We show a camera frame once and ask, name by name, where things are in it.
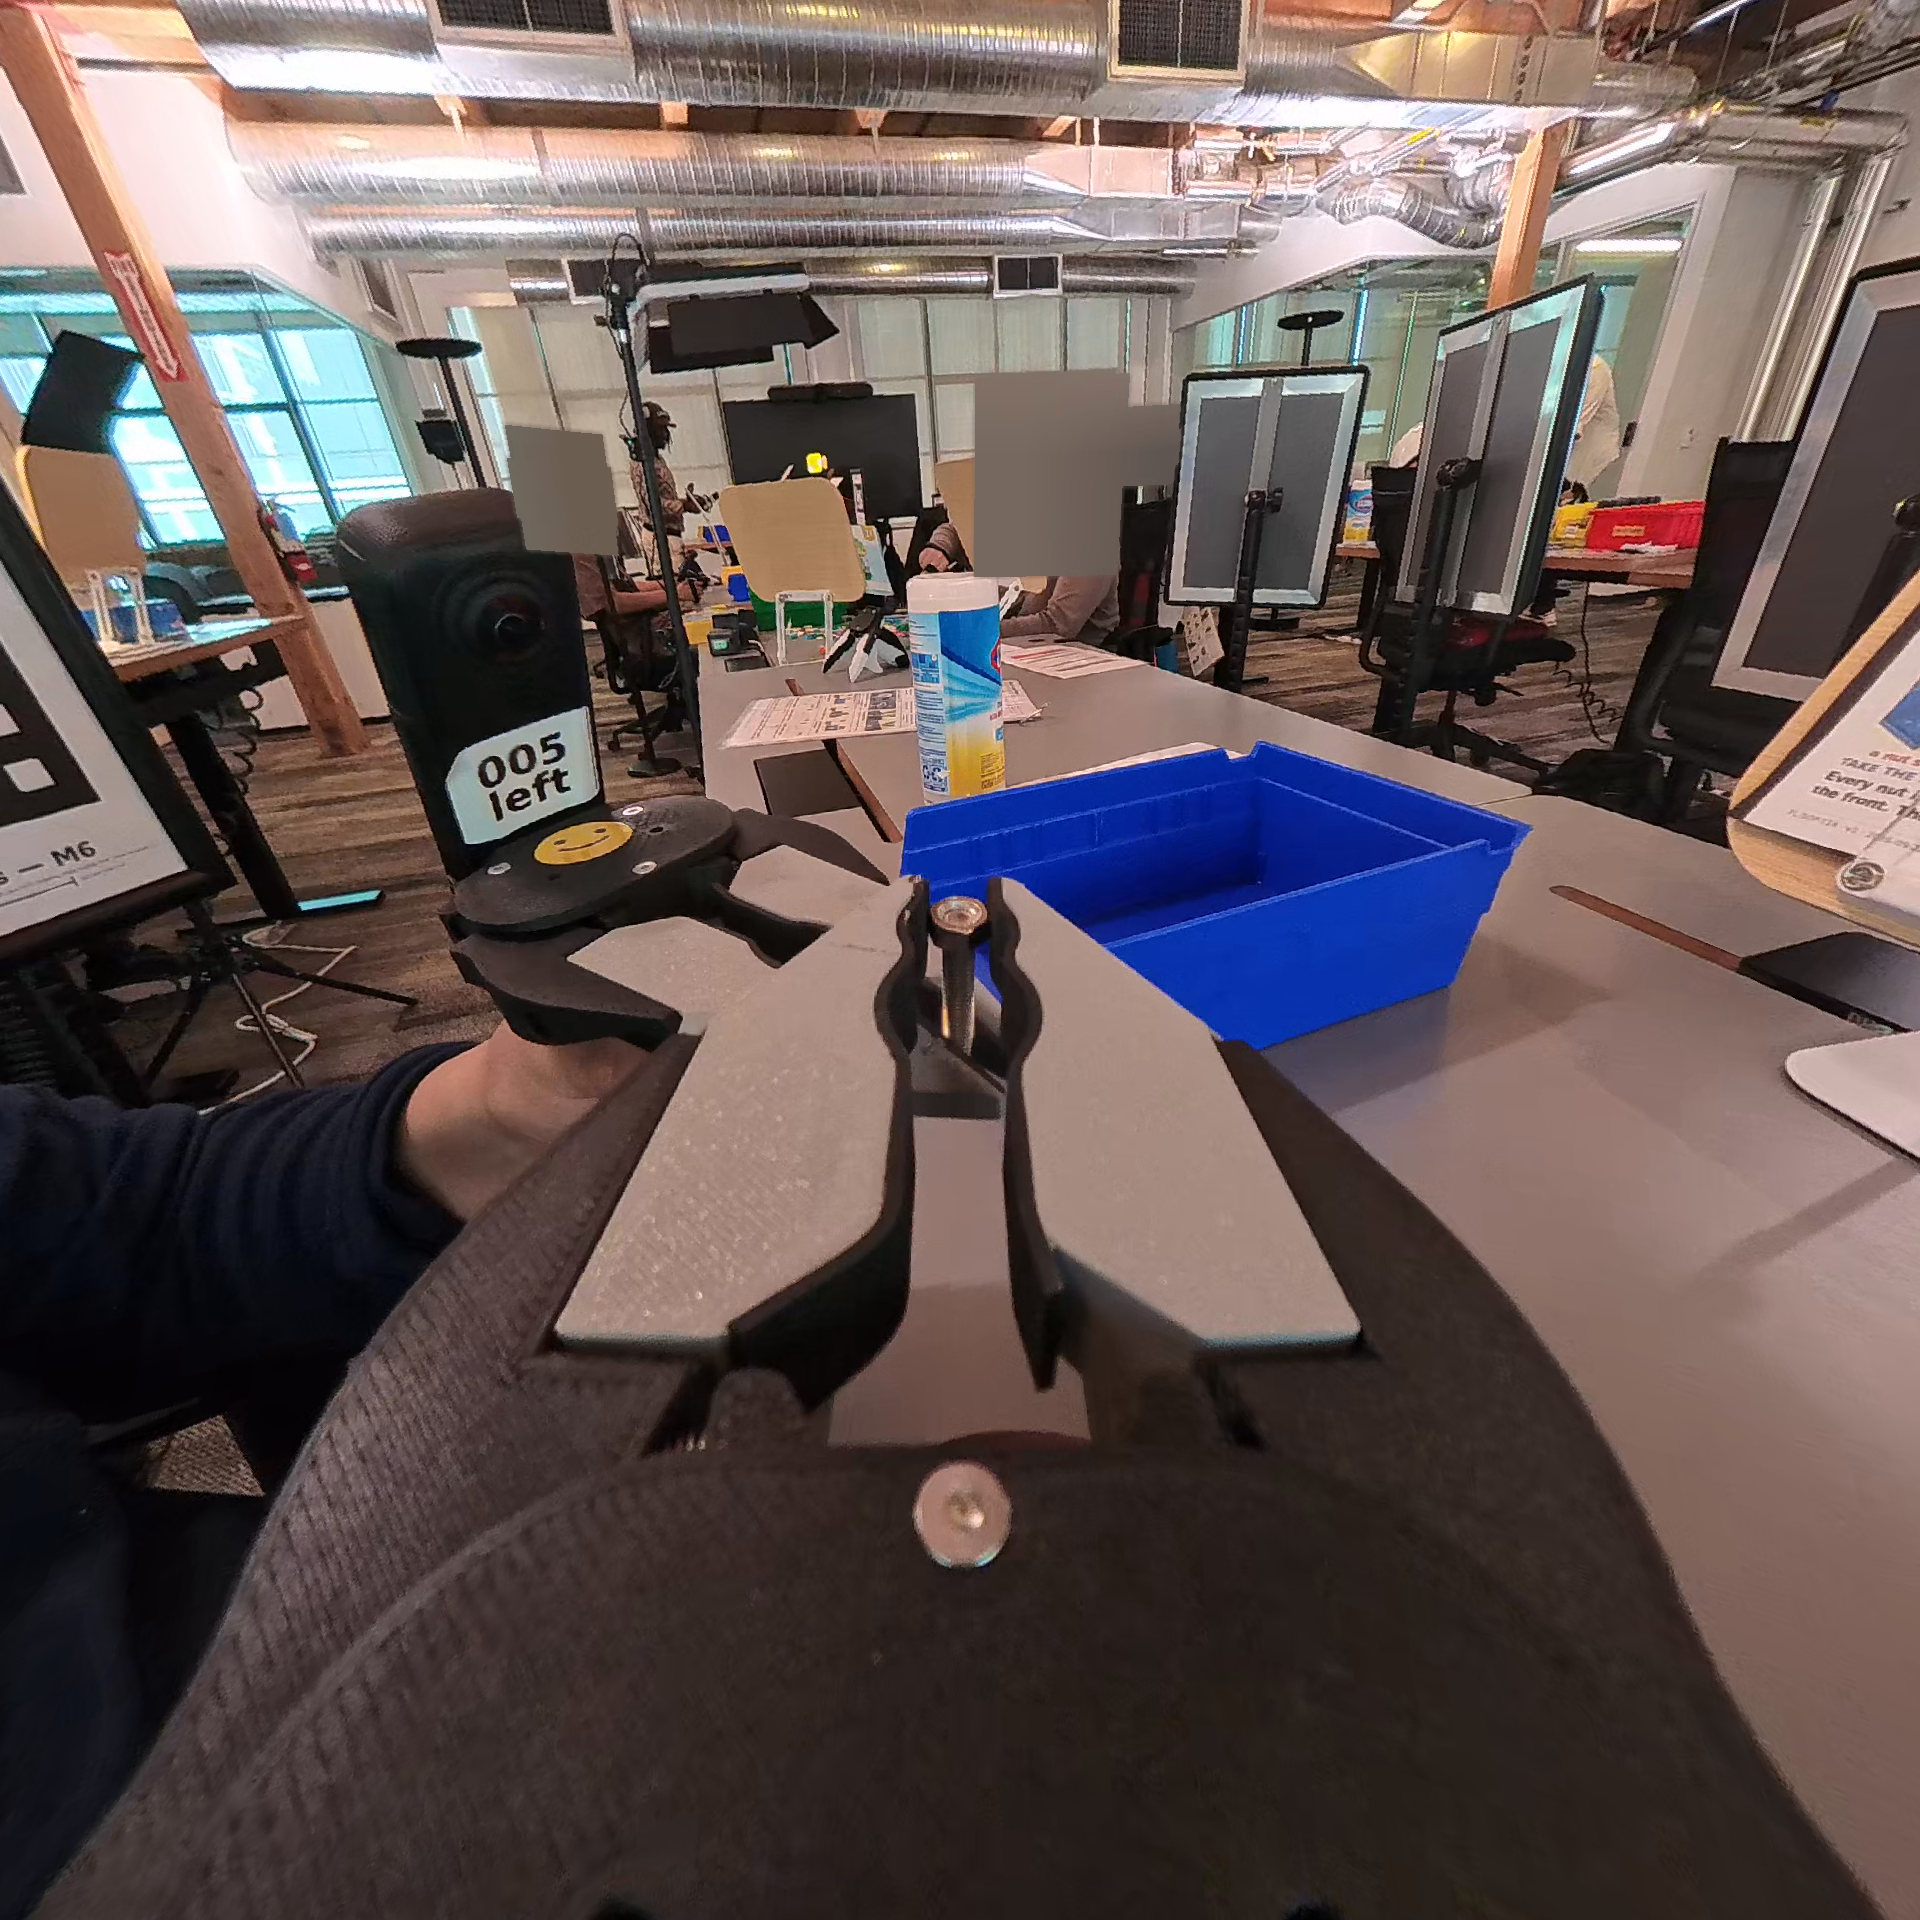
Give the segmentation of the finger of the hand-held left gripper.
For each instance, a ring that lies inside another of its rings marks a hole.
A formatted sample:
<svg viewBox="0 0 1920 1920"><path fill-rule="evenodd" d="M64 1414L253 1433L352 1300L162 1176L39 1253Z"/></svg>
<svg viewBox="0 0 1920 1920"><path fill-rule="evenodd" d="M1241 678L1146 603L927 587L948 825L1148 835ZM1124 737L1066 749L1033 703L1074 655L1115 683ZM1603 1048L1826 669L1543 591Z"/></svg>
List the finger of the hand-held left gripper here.
<svg viewBox="0 0 1920 1920"><path fill-rule="evenodd" d="M590 934L567 963L575 974L668 1008L684 1033L772 1031L783 997L770 982L822 934L802 929L772 954L727 925L679 916Z"/></svg>
<svg viewBox="0 0 1920 1920"><path fill-rule="evenodd" d="M852 873L796 847L772 847L741 861L720 885L720 931L763 963L787 965L846 925L875 927L899 917L895 882Z"/></svg>

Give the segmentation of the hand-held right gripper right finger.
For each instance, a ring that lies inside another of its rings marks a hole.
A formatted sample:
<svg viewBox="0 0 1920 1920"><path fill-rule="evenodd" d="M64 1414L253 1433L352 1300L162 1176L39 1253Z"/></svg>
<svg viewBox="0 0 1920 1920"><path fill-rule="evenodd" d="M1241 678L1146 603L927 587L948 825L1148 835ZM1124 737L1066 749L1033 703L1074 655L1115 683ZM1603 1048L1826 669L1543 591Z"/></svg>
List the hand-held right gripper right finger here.
<svg viewBox="0 0 1920 1920"><path fill-rule="evenodd" d="M989 885L1015 1322L1090 1397L1348 1353L1360 1316L1213 1029L1021 881Z"/></svg>

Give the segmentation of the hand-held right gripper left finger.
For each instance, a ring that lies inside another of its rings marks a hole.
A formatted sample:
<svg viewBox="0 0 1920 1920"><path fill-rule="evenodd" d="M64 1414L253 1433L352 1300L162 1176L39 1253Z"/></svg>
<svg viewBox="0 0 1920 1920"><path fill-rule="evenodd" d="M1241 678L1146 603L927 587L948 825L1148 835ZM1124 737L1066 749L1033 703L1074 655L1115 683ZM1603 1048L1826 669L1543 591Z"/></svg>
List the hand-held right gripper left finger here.
<svg viewBox="0 0 1920 1920"><path fill-rule="evenodd" d="M899 1330L914 1207L921 881L722 1014L555 1324L570 1353L779 1374L820 1407Z"/></svg>

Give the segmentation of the silver hex bolt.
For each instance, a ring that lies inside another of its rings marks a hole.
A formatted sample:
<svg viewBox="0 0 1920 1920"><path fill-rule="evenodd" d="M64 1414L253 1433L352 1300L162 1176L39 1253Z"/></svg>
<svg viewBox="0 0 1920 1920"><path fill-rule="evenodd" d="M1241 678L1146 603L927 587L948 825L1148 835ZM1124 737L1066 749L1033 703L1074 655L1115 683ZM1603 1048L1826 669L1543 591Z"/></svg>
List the silver hex bolt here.
<svg viewBox="0 0 1920 1920"><path fill-rule="evenodd" d="M976 954L989 938L989 907L968 895L937 898L927 914L927 934L942 968L942 1021L948 1050L973 1060L976 1033Z"/></svg>

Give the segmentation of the blue plastic bin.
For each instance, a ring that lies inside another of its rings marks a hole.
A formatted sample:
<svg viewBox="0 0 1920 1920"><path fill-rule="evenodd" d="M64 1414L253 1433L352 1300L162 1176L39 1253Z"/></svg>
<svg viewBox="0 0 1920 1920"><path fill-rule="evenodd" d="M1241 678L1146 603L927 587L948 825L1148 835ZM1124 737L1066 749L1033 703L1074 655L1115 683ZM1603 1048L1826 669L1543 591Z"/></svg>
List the blue plastic bin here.
<svg viewBox="0 0 1920 1920"><path fill-rule="evenodd" d="M1273 1048L1457 978L1523 818L1262 743L915 808L932 898L1015 881L1221 1041Z"/></svg>

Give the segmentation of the person's left forearm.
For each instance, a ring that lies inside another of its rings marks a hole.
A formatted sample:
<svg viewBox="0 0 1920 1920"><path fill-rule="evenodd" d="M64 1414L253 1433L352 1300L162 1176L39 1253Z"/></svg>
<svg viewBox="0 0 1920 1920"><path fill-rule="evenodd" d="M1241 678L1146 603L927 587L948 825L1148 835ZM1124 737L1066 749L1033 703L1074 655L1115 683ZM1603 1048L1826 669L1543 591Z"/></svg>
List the person's left forearm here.
<svg viewBox="0 0 1920 1920"><path fill-rule="evenodd" d="M114 1423L353 1355L461 1229L395 1162L409 1096L459 1054L220 1113L4 1089L4 1403Z"/></svg>

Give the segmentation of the person's left hand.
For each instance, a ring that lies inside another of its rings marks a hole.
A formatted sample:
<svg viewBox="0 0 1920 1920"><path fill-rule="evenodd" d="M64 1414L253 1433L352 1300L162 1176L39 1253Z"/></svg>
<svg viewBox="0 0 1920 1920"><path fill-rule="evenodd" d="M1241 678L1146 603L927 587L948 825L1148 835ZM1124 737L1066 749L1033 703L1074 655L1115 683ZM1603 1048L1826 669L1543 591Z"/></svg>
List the person's left hand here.
<svg viewBox="0 0 1920 1920"><path fill-rule="evenodd" d="M626 1041L550 1048L499 1027L419 1081L393 1137L393 1174L474 1222L647 1063Z"/></svg>

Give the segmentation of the white low cabinet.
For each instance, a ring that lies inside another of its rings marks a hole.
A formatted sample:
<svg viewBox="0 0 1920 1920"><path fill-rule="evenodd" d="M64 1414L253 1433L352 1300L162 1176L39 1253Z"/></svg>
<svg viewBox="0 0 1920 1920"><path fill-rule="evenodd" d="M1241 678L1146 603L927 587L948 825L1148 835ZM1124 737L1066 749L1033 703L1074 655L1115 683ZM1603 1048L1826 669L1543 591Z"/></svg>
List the white low cabinet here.
<svg viewBox="0 0 1920 1920"><path fill-rule="evenodd" d="M390 707L383 683L352 598L312 601L309 607L360 721L367 725L389 723ZM301 697L300 689L293 687L293 681L275 695L275 714L275 730L307 728L307 709L301 709Z"/></svg>

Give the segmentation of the black leg desk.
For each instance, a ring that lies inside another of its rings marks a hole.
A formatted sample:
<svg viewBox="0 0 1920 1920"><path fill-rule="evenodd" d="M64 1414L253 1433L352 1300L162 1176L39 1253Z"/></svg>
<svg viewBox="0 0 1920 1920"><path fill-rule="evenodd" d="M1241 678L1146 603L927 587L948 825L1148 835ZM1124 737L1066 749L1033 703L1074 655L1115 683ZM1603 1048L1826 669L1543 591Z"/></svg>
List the black leg desk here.
<svg viewBox="0 0 1920 1920"><path fill-rule="evenodd" d="M174 638L109 649L109 667L133 693L139 716L170 737L229 864L253 891L259 925L312 922L386 901L379 887L300 898L243 781L212 738L212 716L226 702L288 678L275 643L277 627L275 618L215 622Z"/></svg>

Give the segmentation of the black floor lamp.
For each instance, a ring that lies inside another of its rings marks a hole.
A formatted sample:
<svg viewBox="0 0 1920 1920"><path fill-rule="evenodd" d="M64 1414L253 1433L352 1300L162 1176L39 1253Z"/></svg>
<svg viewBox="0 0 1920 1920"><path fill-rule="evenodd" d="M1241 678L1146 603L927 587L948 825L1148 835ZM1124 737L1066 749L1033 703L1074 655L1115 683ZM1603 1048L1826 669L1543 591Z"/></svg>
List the black floor lamp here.
<svg viewBox="0 0 1920 1920"><path fill-rule="evenodd" d="M489 490L495 478L482 455L482 436L474 416L469 363L481 353L479 341L457 337L400 340L395 351L412 364L436 375L439 400L421 400L416 436L421 449L448 469L469 473L474 488Z"/></svg>

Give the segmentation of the black display screen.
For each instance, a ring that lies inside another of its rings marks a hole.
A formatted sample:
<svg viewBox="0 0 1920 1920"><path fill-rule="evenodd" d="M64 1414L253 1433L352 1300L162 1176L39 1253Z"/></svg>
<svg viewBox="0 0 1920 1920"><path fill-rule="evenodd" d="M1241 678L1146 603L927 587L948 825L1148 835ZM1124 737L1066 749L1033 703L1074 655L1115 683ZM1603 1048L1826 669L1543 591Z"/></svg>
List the black display screen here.
<svg viewBox="0 0 1920 1920"><path fill-rule="evenodd" d="M862 478L874 521L917 515L926 507L921 408L910 394L870 394L857 381L774 388L760 400L726 400L727 467L736 484L828 471Z"/></svg>

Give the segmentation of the black studio light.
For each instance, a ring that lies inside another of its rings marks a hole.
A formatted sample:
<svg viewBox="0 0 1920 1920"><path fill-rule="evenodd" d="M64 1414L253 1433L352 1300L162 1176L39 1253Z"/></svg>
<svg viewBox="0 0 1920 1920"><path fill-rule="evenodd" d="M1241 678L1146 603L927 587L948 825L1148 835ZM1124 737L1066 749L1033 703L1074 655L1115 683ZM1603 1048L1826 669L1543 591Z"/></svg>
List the black studio light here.
<svg viewBox="0 0 1920 1920"><path fill-rule="evenodd" d="M820 348L840 335L797 262L657 277L634 308L644 361L661 375L767 364L777 348Z"/></svg>

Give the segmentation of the black white framed sign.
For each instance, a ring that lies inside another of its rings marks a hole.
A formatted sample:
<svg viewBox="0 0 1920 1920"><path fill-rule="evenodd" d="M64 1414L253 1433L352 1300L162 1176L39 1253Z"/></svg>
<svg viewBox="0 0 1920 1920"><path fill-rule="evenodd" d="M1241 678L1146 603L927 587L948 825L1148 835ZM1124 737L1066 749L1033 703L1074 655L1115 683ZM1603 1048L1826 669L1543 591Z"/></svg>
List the black white framed sign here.
<svg viewBox="0 0 1920 1920"><path fill-rule="evenodd" d="M2 497L2 969L220 897L233 870Z"/></svg>

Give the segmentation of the black light flag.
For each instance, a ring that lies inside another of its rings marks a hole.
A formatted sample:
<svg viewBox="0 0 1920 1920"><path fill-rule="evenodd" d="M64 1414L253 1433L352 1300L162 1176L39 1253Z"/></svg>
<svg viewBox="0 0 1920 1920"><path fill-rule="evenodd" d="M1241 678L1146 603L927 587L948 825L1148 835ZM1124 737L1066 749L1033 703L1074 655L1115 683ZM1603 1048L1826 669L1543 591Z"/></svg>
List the black light flag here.
<svg viewBox="0 0 1920 1920"><path fill-rule="evenodd" d="M114 456L112 425L141 371L139 351L64 329L29 398L22 445Z"/></svg>

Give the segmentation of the red black office chair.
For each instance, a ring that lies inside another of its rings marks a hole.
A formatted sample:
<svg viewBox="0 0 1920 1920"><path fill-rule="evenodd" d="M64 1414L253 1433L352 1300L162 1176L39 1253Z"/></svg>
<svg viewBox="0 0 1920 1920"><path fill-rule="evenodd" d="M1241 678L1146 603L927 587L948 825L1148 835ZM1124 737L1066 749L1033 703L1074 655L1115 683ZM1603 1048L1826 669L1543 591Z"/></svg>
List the red black office chair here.
<svg viewBox="0 0 1920 1920"><path fill-rule="evenodd" d="M1475 770L1506 763L1534 781L1543 780L1543 761L1466 728L1457 707L1462 700L1495 707L1515 671L1573 663L1573 645L1533 617L1488 618L1453 609L1439 609L1421 638L1419 603L1394 595L1407 558L1417 469L1372 467L1370 478L1376 562L1374 593L1360 618L1360 669L1379 684L1370 734L1419 745L1447 763L1463 749Z"/></svg>

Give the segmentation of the black pad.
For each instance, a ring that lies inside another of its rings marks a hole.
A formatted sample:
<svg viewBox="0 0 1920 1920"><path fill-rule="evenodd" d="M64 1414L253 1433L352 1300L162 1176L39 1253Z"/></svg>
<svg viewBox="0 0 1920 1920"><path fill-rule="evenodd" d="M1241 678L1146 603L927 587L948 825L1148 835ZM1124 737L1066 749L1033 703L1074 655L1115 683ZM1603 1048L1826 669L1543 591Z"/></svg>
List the black pad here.
<svg viewBox="0 0 1920 1920"><path fill-rule="evenodd" d="M1841 1021L1919 1031L1919 951L1873 934L1824 934L1750 954L1739 973Z"/></svg>

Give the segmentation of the printed instruction sheet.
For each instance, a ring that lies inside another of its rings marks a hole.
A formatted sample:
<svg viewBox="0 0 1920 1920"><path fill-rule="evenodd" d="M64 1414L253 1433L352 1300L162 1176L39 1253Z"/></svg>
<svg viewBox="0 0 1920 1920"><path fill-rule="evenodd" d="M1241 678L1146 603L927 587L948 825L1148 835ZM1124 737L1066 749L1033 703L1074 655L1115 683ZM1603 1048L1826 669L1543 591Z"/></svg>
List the printed instruction sheet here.
<svg viewBox="0 0 1920 1920"><path fill-rule="evenodd" d="M1813 728L1741 822L1813 850L1903 865L1919 853L1919 628Z"/></svg>

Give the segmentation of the wooden support post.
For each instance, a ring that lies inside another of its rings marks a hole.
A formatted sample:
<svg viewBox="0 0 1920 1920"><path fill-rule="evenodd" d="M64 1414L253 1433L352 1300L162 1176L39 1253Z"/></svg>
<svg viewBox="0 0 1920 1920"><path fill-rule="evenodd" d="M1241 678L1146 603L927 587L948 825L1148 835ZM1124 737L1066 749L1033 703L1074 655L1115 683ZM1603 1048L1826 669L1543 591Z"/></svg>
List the wooden support post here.
<svg viewBox="0 0 1920 1920"><path fill-rule="evenodd" d="M275 627L309 730L327 755L360 755L369 745L360 714L304 593L267 536L253 471L49 8L2 4L2 67L92 264L155 378L161 404L226 536L229 561L254 609Z"/></svg>

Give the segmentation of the silver ventilation duct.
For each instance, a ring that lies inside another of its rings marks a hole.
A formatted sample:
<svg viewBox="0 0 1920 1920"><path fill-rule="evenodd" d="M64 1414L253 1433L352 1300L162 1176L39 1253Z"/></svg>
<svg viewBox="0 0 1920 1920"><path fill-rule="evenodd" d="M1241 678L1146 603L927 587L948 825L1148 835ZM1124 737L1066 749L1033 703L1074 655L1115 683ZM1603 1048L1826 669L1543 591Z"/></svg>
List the silver ventilation duct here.
<svg viewBox="0 0 1920 1920"><path fill-rule="evenodd" d="M1915 4L179 4L319 254L1480 254L1668 162L1873 184Z"/></svg>

